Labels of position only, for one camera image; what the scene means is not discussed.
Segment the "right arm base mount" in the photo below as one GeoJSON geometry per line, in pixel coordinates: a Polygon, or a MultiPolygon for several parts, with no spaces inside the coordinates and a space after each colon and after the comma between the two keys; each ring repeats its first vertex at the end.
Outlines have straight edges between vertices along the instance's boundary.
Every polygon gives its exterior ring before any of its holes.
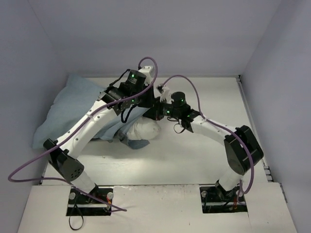
{"type": "Polygon", "coordinates": [[[203,214],[232,214],[248,212],[245,198],[238,197],[239,186],[225,191],[220,186],[200,186],[200,198],[203,214]]]}

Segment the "white pillow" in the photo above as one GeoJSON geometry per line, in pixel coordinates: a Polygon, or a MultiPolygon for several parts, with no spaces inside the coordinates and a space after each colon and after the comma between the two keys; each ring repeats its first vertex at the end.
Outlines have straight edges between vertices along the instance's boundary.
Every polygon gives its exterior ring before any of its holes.
{"type": "Polygon", "coordinates": [[[139,117],[129,127],[126,136],[129,140],[151,140],[160,134],[160,125],[150,118],[139,117]]]}

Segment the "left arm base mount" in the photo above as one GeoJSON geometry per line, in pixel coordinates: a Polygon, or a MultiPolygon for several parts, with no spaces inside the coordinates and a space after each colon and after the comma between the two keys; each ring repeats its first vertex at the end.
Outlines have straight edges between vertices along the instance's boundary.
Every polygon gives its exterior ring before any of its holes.
{"type": "Polygon", "coordinates": [[[69,192],[66,216],[110,216],[111,207],[81,194],[73,187],[69,192]]]}

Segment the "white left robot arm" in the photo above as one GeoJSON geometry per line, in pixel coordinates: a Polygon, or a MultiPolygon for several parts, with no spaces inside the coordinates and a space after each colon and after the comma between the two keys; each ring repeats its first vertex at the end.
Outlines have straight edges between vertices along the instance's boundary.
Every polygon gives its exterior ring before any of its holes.
{"type": "Polygon", "coordinates": [[[90,140],[118,138],[130,144],[149,140],[158,134],[158,125],[144,117],[154,103],[152,84],[155,71],[154,66],[128,69],[126,81],[119,86],[111,82],[74,126],[57,139],[44,142],[44,148],[50,154],[49,163],[66,182],[81,190],[79,197],[85,203],[93,203],[98,190],[78,160],[90,140]]]}

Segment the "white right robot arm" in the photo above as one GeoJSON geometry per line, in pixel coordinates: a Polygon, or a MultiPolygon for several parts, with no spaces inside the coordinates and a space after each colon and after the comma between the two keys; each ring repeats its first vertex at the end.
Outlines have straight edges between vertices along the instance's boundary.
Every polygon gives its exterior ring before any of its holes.
{"type": "Polygon", "coordinates": [[[255,165],[264,154],[248,126],[234,128],[206,118],[200,109],[195,110],[187,104],[183,92],[174,92],[168,98],[148,97],[142,106],[148,108],[145,116],[150,119],[172,118],[184,130],[206,136],[224,146],[229,170],[215,183],[217,198],[226,200],[237,191],[242,194],[250,191],[255,165]]]}

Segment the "blue-grey pillowcase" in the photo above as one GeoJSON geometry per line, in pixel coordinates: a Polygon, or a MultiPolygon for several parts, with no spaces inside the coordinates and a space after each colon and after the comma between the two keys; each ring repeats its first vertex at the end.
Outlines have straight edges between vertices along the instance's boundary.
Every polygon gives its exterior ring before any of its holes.
{"type": "MultiPolygon", "coordinates": [[[[48,138],[56,140],[67,133],[90,110],[105,88],[105,85],[100,86],[86,78],[70,74],[66,86],[50,107],[46,120],[34,133],[33,149],[42,149],[43,143],[48,138]]],[[[126,123],[122,123],[121,117],[118,116],[99,130],[94,138],[104,141],[112,141],[115,136],[125,138],[126,144],[134,149],[148,145],[148,140],[129,140],[125,135],[134,121],[142,117],[146,111],[146,108],[141,107],[136,107],[132,111],[127,109],[123,116],[127,120],[126,123]]]]}

